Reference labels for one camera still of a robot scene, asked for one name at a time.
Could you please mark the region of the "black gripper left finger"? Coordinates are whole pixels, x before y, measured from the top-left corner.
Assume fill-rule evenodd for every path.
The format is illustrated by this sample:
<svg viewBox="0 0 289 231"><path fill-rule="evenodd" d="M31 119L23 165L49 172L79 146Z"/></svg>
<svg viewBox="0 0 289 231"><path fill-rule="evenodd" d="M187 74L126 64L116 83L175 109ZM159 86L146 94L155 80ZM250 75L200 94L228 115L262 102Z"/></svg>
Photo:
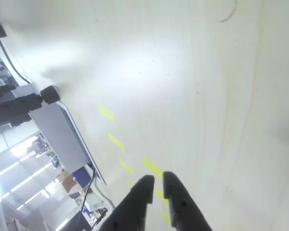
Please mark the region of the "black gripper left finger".
<svg viewBox="0 0 289 231"><path fill-rule="evenodd" d="M100 226L101 231L144 231L147 205L153 202L155 178L145 175Z"/></svg>

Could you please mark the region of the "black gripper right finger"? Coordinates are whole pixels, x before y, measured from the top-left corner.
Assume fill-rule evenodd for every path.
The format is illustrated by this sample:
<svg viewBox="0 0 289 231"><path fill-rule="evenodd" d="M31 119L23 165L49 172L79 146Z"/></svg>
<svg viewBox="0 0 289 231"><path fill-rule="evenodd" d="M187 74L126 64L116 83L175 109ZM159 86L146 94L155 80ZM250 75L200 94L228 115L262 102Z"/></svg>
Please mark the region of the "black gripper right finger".
<svg viewBox="0 0 289 231"><path fill-rule="evenodd" d="M178 231L211 230L186 187L173 172L163 172L163 194L169 201L172 227Z"/></svg>

